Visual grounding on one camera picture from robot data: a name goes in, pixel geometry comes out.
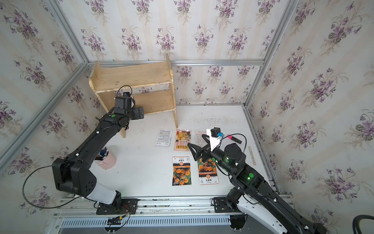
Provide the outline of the pink white seed packet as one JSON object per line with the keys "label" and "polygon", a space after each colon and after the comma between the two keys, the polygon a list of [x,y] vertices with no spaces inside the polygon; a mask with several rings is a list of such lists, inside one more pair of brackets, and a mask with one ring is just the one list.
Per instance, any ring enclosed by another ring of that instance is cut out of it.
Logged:
{"label": "pink white seed packet", "polygon": [[195,144],[203,147],[204,141],[202,135],[206,134],[206,130],[197,130],[195,131]]}

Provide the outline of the colourful cartoon seed packet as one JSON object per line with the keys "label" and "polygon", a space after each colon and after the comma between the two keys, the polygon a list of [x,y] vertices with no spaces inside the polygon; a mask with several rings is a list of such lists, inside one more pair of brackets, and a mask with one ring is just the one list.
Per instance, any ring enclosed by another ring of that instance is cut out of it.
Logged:
{"label": "colourful cartoon seed packet", "polygon": [[177,129],[174,142],[174,151],[189,151],[191,143],[191,130]]}

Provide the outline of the orange marigold seed packet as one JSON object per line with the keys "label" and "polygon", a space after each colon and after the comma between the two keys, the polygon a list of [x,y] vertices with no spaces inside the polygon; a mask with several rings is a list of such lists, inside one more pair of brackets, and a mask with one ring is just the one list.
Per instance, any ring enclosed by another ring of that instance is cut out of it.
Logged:
{"label": "orange marigold seed packet", "polygon": [[173,157],[172,186],[191,185],[191,160],[189,157]]}

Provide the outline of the orange flower seed packet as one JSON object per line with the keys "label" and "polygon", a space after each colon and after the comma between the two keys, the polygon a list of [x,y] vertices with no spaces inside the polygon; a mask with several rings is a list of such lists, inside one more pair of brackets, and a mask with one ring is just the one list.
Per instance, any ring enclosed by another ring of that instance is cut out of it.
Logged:
{"label": "orange flower seed packet", "polygon": [[219,184],[216,164],[212,159],[203,162],[202,159],[197,161],[200,185]]}

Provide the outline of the white printed seed packet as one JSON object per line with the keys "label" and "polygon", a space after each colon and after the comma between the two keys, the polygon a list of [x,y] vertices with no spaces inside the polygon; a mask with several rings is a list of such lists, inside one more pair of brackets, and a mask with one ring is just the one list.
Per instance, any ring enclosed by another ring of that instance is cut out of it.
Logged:
{"label": "white printed seed packet", "polygon": [[155,142],[158,147],[170,147],[173,130],[159,130]]}

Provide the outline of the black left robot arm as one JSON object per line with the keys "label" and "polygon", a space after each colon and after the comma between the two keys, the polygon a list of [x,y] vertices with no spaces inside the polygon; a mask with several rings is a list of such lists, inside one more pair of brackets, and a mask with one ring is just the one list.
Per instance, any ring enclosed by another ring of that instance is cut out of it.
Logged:
{"label": "black left robot arm", "polygon": [[144,118],[143,107],[136,107],[132,91],[115,97],[114,107],[98,121],[96,129],[65,159],[56,159],[50,168],[56,189],[77,197],[96,201],[116,214],[123,209],[121,193],[97,182],[90,167],[107,142],[121,130],[127,130],[131,120]]}

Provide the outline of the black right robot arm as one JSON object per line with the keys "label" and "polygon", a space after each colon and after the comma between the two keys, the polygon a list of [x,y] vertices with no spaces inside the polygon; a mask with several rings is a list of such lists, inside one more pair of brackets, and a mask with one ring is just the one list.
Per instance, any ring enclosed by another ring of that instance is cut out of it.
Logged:
{"label": "black right robot arm", "polygon": [[224,150],[213,146],[214,138],[202,135],[206,145],[188,143],[195,161],[212,160],[223,169],[234,186],[226,196],[227,206],[240,211],[264,225],[274,234],[326,234],[327,229],[313,223],[293,209],[265,178],[246,163],[246,155],[232,143]]}

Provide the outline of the wooden two-tier shelf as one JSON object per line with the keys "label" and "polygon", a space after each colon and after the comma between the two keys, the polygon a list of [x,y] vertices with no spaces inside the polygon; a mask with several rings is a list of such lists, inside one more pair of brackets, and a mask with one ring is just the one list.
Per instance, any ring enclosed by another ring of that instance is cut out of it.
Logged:
{"label": "wooden two-tier shelf", "polygon": [[106,111],[115,106],[118,90],[124,85],[133,90],[167,84],[168,90],[134,95],[136,107],[144,108],[144,114],[173,112],[175,127],[178,128],[174,76],[169,54],[165,61],[141,65],[103,68],[99,61],[93,65],[89,86]]}

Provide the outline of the pink marker pen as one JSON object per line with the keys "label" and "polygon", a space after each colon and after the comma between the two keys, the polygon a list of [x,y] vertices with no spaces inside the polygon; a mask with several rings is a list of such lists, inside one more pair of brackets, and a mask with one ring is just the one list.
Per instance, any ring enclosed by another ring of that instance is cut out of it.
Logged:
{"label": "pink marker pen", "polygon": [[237,144],[241,144],[242,141],[239,140],[238,138],[234,137],[233,135],[229,135],[228,138],[234,142],[236,142]]}

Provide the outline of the pink pen cup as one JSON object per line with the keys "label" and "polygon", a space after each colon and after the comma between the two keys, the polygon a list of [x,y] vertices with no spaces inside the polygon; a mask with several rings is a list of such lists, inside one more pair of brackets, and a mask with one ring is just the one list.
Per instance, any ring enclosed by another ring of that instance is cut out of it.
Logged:
{"label": "pink pen cup", "polygon": [[116,157],[107,147],[104,147],[95,157],[94,162],[96,162],[102,169],[109,170],[115,166]]}

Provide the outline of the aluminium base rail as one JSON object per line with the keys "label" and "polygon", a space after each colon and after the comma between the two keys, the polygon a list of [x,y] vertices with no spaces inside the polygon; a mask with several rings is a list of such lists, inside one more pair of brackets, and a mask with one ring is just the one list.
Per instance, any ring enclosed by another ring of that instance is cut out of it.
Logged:
{"label": "aluminium base rail", "polygon": [[251,216],[275,232],[282,225],[259,203],[240,199],[231,211],[224,198],[211,196],[125,198],[125,207],[110,214],[98,206],[98,211],[84,203],[75,203],[81,210],[63,210],[54,214],[46,228],[47,234],[60,234],[63,229],[99,228],[114,233],[125,227],[178,227],[231,225],[236,230]]}

